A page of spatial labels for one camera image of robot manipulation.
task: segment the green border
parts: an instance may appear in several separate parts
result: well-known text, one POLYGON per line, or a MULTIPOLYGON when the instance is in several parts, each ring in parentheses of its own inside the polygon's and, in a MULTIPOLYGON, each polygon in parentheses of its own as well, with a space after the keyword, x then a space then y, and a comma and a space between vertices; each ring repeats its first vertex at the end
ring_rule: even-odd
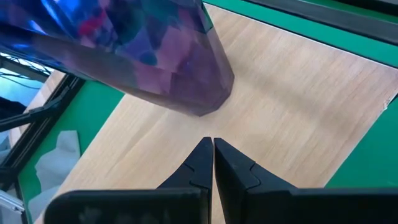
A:
POLYGON ((391 103, 327 187, 398 187, 398 101, 391 103))
POLYGON ((345 49, 363 57, 398 67, 398 47, 394 45, 328 27, 242 0, 205 0, 205 2, 273 26, 283 27, 283 29, 345 49))

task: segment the white cloth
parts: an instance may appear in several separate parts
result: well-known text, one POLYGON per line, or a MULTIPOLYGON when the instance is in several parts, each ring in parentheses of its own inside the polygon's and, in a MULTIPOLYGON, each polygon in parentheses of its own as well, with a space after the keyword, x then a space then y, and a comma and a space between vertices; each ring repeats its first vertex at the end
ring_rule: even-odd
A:
POLYGON ((80 147, 77 132, 62 131, 58 135, 55 149, 44 154, 35 166, 42 193, 30 200, 28 204, 33 221, 50 203, 51 198, 79 158, 80 147))

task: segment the black plastic part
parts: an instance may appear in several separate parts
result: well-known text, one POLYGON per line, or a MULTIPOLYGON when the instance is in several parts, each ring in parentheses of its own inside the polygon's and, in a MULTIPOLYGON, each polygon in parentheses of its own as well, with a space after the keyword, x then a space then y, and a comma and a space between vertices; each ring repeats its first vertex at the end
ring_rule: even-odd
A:
POLYGON ((215 139, 226 224, 398 223, 398 189, 298 189, 215 139))
POLYGON ((392 16, 398 16, 398 1, 394 0, 335 0, 352 6, 361 7, 392 16))
POLYGON ((12 169, 14 172, 12 177, 0 180, 0 183, 2 183, 2 190, 8 190, 14 183, 17 179, 18 173, 29 161, 30 157, 40 146, 41 142, 45 139, 84 83, 85 81, 81 78, 77 78, 72 75, 64 76, 46 102, 46 104, 50 103, 59 96, 62 96, 62 99, 57 103, 57 109, 53 111, 54 113, 52 113, 52 116, 38 119, 31 123, 1 164, 1 167, 12 169))
POLYGON ((204 137, 183 164, 158 189, 194 187, 207 195, 208 223, 211 223, 211 193, 213 189, 213 141, 204 137))
POLYGON ((215 138, 215 171, 226 224, 246 220, 248 190, 287 190, 295 188, 265 170, 226 141, 215 138))
POLYGON ((398 24, 298 0, 244 0, 398 46, 398 24))
POLYGON ((87 190, 57 197, 45 224, 208 224, 207 195, 199 188, 87 190))

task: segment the wooden table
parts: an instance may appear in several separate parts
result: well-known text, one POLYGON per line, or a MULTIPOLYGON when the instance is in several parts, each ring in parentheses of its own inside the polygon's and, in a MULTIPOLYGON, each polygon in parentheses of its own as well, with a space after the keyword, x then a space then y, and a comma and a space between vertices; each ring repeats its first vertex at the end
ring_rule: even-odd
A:
MULTIPOLYGON (((297 187, 322 187, 398 91, 393 68, 206 8, 236 76, 230 98, 198 118, 124 96, 59 194, 154 189, 203 136, 224 138, 297 187)), ((213 223, 223 223, 213 184, 213 223)))

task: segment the black frame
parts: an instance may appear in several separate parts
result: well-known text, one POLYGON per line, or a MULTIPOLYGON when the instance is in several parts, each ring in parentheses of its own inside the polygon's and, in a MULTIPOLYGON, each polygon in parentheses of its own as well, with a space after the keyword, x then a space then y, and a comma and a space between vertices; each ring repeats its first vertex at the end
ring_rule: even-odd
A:
POLYGON ((85 81, 81 78, 66 74, 43 107, 32 110, 28 114, 16 116, 15 119, 3 120, 5 121, 3 124, 8 128, 26 123, 30 123, 30 125, 1 164, 0 175, 4 177, 0 179, 2 190, 7 191, 17 181, 19 172, 32 157, 84 83, 85 81))
POLYGON ((28 65, 23 65, 18 62, 15 62, 4 56, 0 56, 0 67, 24 75, 26 77, 37 80, 42 83, 45 82, 49 77, 49 75, 43 72, 37 71, 29 67, 28 65))

